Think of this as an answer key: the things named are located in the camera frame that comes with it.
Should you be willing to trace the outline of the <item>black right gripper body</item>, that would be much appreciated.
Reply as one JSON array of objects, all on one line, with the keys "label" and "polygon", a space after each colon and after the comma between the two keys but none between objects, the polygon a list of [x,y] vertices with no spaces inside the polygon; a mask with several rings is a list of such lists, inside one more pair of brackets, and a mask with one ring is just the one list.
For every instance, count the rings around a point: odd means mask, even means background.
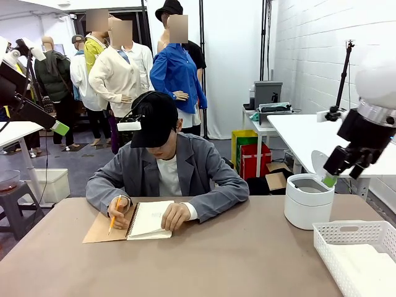
[{"label": "black right gripper body", "polygon": [[349,143],[343,148],[349,153],[350,163],[354,163],[365,150],[379,150],[381,155],[395,134],[395,124],[374,123],[359,114],[356,108],[348,112],[337,132]]}]

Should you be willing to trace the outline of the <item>white paper sheet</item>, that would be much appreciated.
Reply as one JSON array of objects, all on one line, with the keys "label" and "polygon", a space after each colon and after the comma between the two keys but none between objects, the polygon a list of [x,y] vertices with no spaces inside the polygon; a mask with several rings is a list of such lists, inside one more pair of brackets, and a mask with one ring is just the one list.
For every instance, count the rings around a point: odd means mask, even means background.
[{"label": "white paper sheet", "polygon": [[396,262],[369,244],[330,245],[361,297],[396,297]]}]

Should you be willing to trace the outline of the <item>yellow pencil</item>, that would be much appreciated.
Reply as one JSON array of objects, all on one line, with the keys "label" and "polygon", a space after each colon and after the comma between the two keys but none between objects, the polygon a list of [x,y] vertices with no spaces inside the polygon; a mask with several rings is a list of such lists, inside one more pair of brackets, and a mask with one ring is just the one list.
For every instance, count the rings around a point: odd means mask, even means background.
[{"label": "yellow pencil", "polygon": [[[118,196],[118,198],[117,198],[117,202],[116,202],[116,211],[118,211],[118,208],[119,208],[120,202],[121,202],[121,196]],[[109,227],[109,229],[108,229],[108,236],[111,234],[111,230],[112,230],[112,229],[113,229],[113,227],[114,227],[114,222],[115,222],[115,219],[116,219],[116,217],[115,217],[115,216],[113,216],[113,217],[111,218],[110,227]]]}]

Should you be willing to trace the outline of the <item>spiral notebook with kraft cover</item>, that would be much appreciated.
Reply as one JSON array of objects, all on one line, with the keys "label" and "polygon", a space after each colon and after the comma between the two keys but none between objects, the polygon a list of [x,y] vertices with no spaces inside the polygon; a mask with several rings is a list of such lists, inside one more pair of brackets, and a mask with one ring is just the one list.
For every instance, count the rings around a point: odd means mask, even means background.
[{"label": "spiral notebook with kraft cover", "polygon": [[125,230],[109,231],[110,218],[99,213],[85,235],[83,243],[170,238],[172,232],[161,228],[161,221],[163,214],[172,203],[172,200],[136,203],[125,214],[125,219],[129,223]]}]

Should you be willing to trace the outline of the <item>person's left forearm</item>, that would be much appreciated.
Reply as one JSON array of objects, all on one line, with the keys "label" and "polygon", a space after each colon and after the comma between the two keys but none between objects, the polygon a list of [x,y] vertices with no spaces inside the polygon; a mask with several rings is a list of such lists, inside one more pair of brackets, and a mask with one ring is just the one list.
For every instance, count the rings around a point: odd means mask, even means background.
[{"label": "person's left forearm", "polygon": [[212,191],[193,197],[189,202],[183,202],[190,212],[189,220],[199,220],[201,223],[229,210],[249,198],[247,182],[236,179],[215,187]]}]

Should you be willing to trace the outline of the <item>person's right forearm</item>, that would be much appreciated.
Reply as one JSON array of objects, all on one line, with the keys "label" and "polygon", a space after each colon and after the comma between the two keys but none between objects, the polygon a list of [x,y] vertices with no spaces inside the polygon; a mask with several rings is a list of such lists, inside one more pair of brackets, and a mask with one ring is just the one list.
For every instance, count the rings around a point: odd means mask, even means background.
[{"label": "person's right forearm", "polygon": [[86,198],[102,214],[110,216],[112,212],[125,213],[131,206],[131,199],[123,190],[121,174],[97,171],[88,181]]}]

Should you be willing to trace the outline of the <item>black tripod pole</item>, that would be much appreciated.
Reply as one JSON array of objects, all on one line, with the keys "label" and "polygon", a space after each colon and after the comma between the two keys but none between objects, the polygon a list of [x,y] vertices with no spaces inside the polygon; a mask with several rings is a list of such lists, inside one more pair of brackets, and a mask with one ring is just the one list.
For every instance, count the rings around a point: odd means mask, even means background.
[{"label": "black tripod pole", "polygon": [[341,73],[340,85],[338,87],[336,102],[327,111],[320,111],[316,113],[316,119],[318,123],[323,123],[326,121],[336,122],[338,119],[343,119],[347,115],[347,110],[341,107],[341,100],[346,78],[350,78],[350,55],[355,44],[353,40],[347,40],[345,45],[346,55],[343,64],[343,71]]}]

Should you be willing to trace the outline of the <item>white storage box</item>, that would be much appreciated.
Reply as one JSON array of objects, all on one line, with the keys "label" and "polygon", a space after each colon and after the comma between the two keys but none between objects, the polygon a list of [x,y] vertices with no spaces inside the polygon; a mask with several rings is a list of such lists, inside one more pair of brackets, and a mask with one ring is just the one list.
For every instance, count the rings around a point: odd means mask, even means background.
[{"label": "white storage box", "polygon": [[70,195],[68,169],[35,169],[40,195],[37,200],[43,204],[58,203]]}]

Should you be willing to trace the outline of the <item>mannequin in yellow shirt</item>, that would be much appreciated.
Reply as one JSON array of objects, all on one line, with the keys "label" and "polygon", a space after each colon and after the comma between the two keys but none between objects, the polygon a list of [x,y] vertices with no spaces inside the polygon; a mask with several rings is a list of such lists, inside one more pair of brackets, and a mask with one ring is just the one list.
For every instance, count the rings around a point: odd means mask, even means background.
[{"label": "mannequin in yellow shirt", "polygon": [[98,55],[108,46],[108,17],[108,9],[90,9],[86,12],[84,55],[87,73],[91,71]]}]

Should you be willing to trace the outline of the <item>red and green box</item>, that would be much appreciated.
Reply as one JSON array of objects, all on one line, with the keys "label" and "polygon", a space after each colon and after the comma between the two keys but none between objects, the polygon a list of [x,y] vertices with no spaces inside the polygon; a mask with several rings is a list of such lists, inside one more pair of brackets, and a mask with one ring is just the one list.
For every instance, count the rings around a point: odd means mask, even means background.
[{"label": "red and green box", "polygon": [[[265,144],[262,144],[261,155],[259,159],[259,177],[263,177],[269,173],[267,164],[272,162],[272,153]],[[241,146],[239,174],[244,180],[257,177],[256,144],[246,144]]]}]

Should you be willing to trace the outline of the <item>grey plastic stool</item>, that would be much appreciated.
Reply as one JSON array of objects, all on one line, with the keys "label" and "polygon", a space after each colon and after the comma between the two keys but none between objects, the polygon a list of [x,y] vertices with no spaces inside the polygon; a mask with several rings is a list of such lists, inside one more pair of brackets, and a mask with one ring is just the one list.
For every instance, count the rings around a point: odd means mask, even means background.
[{"label": "grey plastic stool", "polygon": [[[24,195],[32,198],[33,204],[19,204],[19,199]],[[8,225],[0,225],[0,233],[12,233],[16,240],[21,240],[43,217],[34,193],[25,181],[8,191],[0,191],[0,221],[7,219]]]}]

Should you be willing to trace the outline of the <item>green shopping bag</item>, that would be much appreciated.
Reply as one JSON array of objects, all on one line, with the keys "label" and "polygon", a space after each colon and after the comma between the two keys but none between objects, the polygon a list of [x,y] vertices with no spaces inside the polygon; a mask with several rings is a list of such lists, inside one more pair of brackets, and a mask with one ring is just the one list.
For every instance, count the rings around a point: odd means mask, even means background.
[{"label": "green shopping bag", "polygon": [[236,171],[240,173],[241,146],[250,145],[253,151],[257,151],[257,137],[238,137],[236,139]]}]

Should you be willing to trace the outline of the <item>grey equipment box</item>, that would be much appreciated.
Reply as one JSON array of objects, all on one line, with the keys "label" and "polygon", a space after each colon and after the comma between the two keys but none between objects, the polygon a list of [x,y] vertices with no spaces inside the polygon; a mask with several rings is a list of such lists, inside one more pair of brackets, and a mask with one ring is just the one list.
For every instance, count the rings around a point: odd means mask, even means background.
[{"label": "grey equipment box", "polygon": [[256,81],[254,82],[254,108],[261,104],[278,103],[281,99],[282,82]]}]

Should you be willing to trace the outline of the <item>small white side table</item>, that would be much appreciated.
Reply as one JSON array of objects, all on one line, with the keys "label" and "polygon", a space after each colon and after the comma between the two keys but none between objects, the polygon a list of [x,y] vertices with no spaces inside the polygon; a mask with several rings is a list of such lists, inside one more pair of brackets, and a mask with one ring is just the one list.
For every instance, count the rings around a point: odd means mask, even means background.
[{"label": "small white side table", "polygon": [[253,121],[251,116],[253,115],[253,111],[247,111],[245,108],[242,108],[242,129],[247,129],[251,127],[253,131],[257,134],[258,140],[263,142],[265,141],[266,146],[270,147],[270,140],[273,137],[278,137],[277,130],[269,123],[268,120],[264,121],[264,125],[261,126],[258,121]]}]

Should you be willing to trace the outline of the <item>person in grey jacket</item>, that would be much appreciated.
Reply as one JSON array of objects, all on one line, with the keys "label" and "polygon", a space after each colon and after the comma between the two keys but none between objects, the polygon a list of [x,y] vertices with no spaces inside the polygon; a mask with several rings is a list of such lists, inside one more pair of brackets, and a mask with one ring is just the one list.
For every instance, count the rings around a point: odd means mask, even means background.
[{"label": "person in grey jacket", "polygon": [[178,115],[176,132],[171,130],[161,147],[131,148],[130,141],[97,171],[121,174],[131,204],[133,197],[183,197],[189,202],[232,179],[242,179],[213,143],[183,133],[182,123]]}]

